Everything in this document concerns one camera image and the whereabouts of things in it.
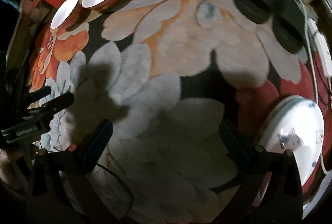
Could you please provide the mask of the large bear cartoon plate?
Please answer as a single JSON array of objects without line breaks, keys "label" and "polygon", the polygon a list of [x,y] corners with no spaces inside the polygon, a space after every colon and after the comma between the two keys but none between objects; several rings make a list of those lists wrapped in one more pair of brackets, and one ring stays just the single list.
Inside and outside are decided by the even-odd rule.
[{"label": "large bear cartoon plate", "polygon": [[275,106],[259,131],[257,143],[268,152],[291,150],[304,185],[319,161],[324,120],[319,106],[310,99],[291,95]]}]

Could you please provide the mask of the right black slipper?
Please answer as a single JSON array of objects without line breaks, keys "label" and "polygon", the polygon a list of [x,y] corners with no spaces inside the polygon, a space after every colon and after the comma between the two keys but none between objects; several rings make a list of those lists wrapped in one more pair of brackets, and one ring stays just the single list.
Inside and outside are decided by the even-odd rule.
[{"label": "right black slipper", "polygon": [[304,45],[304,14],[294,0],[279,0],[273,13],[272,30],[278,43],[296,54]]}]

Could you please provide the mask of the white power strip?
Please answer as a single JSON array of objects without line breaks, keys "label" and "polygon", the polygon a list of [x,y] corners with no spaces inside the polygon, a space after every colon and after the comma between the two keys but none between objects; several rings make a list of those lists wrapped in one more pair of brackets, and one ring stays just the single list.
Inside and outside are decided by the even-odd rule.
[{"label": "white power strip", "polygon": [[315,47],[318,50],[318,54],[323,69],[323,74],[326,78],[331,78],[332,61],[331,61],[331,53],[326,38],[323,34],[319,32],[317,24],[313,19],[308,20],[308,28],[315,43]]}]

